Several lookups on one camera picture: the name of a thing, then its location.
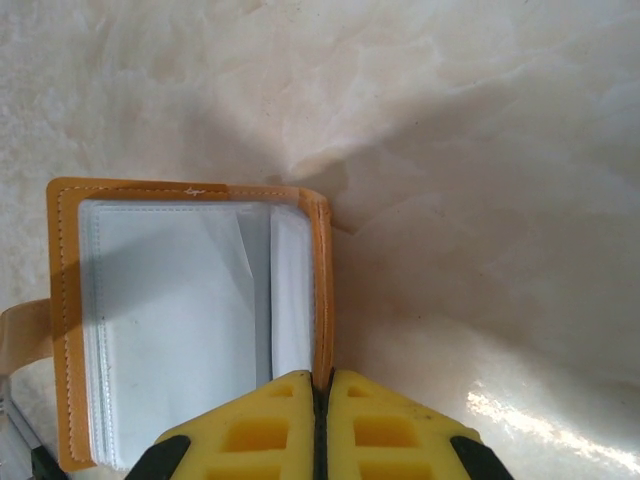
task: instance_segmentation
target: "card holder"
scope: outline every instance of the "card holder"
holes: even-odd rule
[[[130,468],[163,431],[332,365],[329,210],[290,187],[48,188],[59,460]]]

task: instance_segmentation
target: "orange leather edge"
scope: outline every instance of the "orange leather edge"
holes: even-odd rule
[[[21,303],[0,315],[0,376],[52,355],[49,299]]]
[[[94,465],[89,443],[82,336],[78,206],[86,199],[271,201],[298,206],[311,220],[314,254],[314,384],[326,389],[333,365],[333,267],[329,204],[297,187],[231,186],[95,178],[57,178],[47,187],[51,319],[58,404],[59,463],[66,471]]]

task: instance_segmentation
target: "white marble surface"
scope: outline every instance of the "white marble surface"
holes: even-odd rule
[[[59,175],[298,183],[337,359],[516,478],[640,476],[638,0],[0,0],[0,308]]]

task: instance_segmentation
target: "wallet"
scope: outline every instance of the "wallet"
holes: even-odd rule
[[[47,204],[64,470],[127,470],[162,432],[293,370],[327,388],[321,195],[59,178]]]

